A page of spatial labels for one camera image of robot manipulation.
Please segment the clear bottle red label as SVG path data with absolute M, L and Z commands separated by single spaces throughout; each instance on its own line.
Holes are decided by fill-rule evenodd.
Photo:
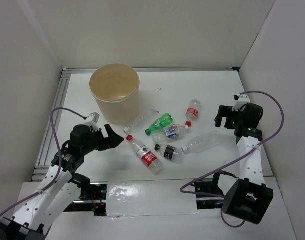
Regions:
M 137 158 L 154 174 L 159 175 L 163 170 L 162 162 L 157 156 L 140 140 L 128 135 L 126 140 Z

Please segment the clear bottle blue white cap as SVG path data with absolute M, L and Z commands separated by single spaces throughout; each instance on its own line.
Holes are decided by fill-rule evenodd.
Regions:
M 184 154 L 199 154 L 220 143 L 220 133 L 218 131 L 211 131 L 193 138 L 181 150 Z

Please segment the clear bottle black label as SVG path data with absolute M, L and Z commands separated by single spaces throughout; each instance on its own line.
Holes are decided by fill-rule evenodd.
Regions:
M 160 153 L 165 159 L 175 163 L 181 164 L 183 162 L 184 156 L 181 150 L 171 145 L 156 144 L 154 149 Z

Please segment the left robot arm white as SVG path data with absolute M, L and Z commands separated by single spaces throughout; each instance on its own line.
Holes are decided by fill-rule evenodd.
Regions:
M 54 221 L 75 199 L 91 195 L 90 179 L 77 169 L 86 155 L 114 149 L 124 141 L 109 124 L 104 127 L 107 137 L 94 124 L 73 128 L 32 198 L 21 200 L 22 207 L 11 218 L 0 220 L 0 239 L 44 240 Z

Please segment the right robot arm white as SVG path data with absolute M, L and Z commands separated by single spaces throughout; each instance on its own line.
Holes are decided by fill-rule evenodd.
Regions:
M 223 213 L 255 225 L 262 221 L 274 197 L 262 169 L 259 144 L 263 134 L 257 129 L 262 116 L 261 106 L 246 103 L 237 108 L 221 105 L 215 118 L 217 128 L 226 118 L 224 127 L 234 130 L 240 156 L 247 155 L 239 162 L 239 178 L 224 194 Z

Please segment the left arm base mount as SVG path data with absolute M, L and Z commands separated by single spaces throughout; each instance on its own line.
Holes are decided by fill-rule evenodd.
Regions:
M 96 217 L 107 215 L 107 182 L 91 182 L 87 190 L 65 210 L 67 213 L 92 213 Z

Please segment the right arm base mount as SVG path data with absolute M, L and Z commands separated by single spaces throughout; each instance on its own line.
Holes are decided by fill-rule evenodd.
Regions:
M 237 179 L 232 173 L 219 171 L 213 175 L 212 180 L 200 180 L 190 185 L 198 193 L 196 195 L 196 206 L 198 210 L 222 208 L 225 194 L 219 187 L 219 180 L 223 180 L 224 176 Z

